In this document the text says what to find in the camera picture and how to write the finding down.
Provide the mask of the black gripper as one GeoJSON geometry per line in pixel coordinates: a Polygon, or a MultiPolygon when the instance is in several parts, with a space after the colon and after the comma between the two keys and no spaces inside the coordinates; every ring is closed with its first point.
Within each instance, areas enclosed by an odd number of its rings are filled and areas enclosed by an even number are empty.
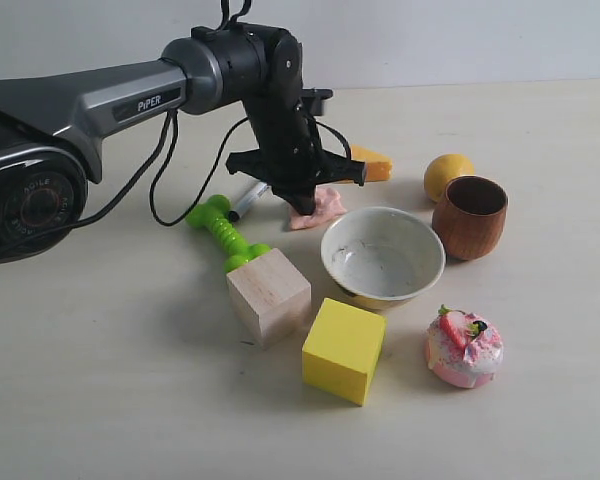
{"type": "Polygon", "coordinates": [[[264,95],[244,100],[258,148],[231,153],[226,167],[231,174],[247,174],[285,193],[285,201],[297,214],[309,214],[316,210],[315,186],[339,181],[362,186],[366,164],[352,159],[349,143],[338,131],[333,134],[345,153],[323,148],[319,122],[305,111],[301,93],[289,104],[264,95]]]}

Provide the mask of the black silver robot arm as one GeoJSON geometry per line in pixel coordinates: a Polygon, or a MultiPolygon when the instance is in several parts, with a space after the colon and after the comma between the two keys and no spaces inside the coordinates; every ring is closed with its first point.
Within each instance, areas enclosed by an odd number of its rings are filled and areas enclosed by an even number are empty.
{"type": "Polygon", "coordinates": [[[307,89],[302,47],[286,29],[231,22],[196,27],[153,61],[0,80],[0,263],[38,255],[86,226],[88,187],[102,178],[105,138],[155,116],[162,142],[179,113],[241,103],[257,148],[225,158],[230,173],[268,184],[298,213],[318,185],[363,184],[366,167],[326,151],[319,116],[328,89],[307,89]]]}

